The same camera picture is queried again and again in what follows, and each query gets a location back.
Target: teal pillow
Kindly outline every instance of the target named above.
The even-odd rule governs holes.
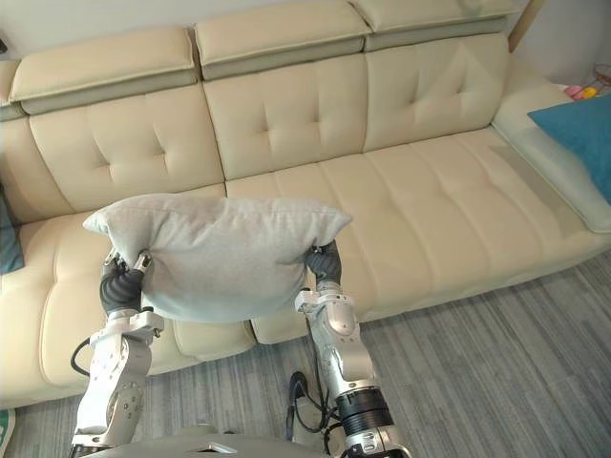
[[[611,204],[611,96],[528,113],[551,138],[573,152]]]
[[[23,252],[0,189],[0,275],[22,268]]]

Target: black cable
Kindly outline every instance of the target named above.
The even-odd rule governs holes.
[[[82,350],[86,345],[89,345],[89,337],[83,342],[81,342],[76,348],[76,350],[73,352],[73,356],[70,358],[70,365],[79,374],[89,377],[89,372],[87,372],[85,369],[83,369],[80,365],[76,363],[76,356],[78,356],[80,350]]]
[[[307,432],[316,434],[316,433],[319,433],[325,430],[331,418],[339,421],[339,416],[336,414],[337,407],[334,407],[332,409],[328,408],[330,391],[328,388],[326,392],[323,391],[323,384],[321,382],[320,367],[319,367],[319,360],[318,360],[318,351],[316,350],[316,344],[312,337],[312,329],[310,327],[309,321],[305,321],[305,325],[307,326],[308,337],[311,339],[312,353],[313,353],[313,359],[314,359],[314,362],[313,362],[314,363],[314,377],[316,380],[316,387],[318,388],[319,401],[316,402],[312,398],[312,396],[308,392],[307,385],[304,386],[304,384],[298,381],[295,385],[292,386],[291,392],[288,393],[288,405],[289,405],[288,415],[294,414],[294,416],[297,418],[297,421]],[[304,419],[301,417],[299,413],[299,408],[297,408],[297,403],[296,403],[296,393],[298,391],[303,392],[303,394],[307,397],[307,399],[321,412],[321,421],[319,422],[318,426],[310,427],[306,425],[306,423],[304,422]],[[289,432],[290,432],[290,436],[292,436],[292,424],[291,426],[289,424],[290,422],[287,419],[287,428],[286,428],[286,433],[285,433],[287,438],[289,437]]]
[[[328,441],[330,439],[329,434],[331,433],[333,429],[335,429],[336,427],[340,427],[341,425],[342,425],[341,423],[334,423],[333,425],[325,429],[325,434],[323,434],[323,442],[325,443],[325,453],[327,455],[331,454],[331,452],[328,449]]]

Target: sofa headrest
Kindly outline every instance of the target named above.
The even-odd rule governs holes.
[[[193,84],[199,69],[187,29],[98,38],[26,56],[12,102],[30,115]]]
[[[18,65],[19,61],[16,60],[0,61],[0,121],[10,121],[25,115],[19,103],[11,103],[9,100],[12,79]]]
[[[512,0],[349,0],[373,33],[366,51],[503,31]]]
[[[204,79],[360,52],[369,27],[346,1],[280,3],[196,25]]]

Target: floor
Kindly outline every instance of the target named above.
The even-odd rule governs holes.
[[[414,458],[611,457],[611,252],[467,300],[366,323]],[[150,377],[136,440],[209,422],[283,437],[305,339]],[[6,458],[68,456],[78,398],[17,410]]]

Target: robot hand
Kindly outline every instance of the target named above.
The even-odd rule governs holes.
[[[341,284],[342,261],[335,240],[329,245],[312,247],[305,253],[305,265],[316,276],[317,285],[326,281]]]
[[[118,253],[111,252],[102,267],[99,296],[107,315],[120,309],[140,311],[140,296],[144,272],[151,263],[148,253],[140,254],[130,269]]]

